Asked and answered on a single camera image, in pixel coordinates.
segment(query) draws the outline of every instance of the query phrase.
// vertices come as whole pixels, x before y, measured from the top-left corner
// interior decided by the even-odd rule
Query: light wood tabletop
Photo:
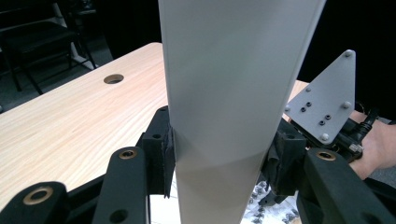
[[[123,81],[106,84],[110,75]],[[0,115],[0,210],[33,184],[71,190],[104,174],[111,154],[134,146],[164,105],[163,47],[153,43]]]

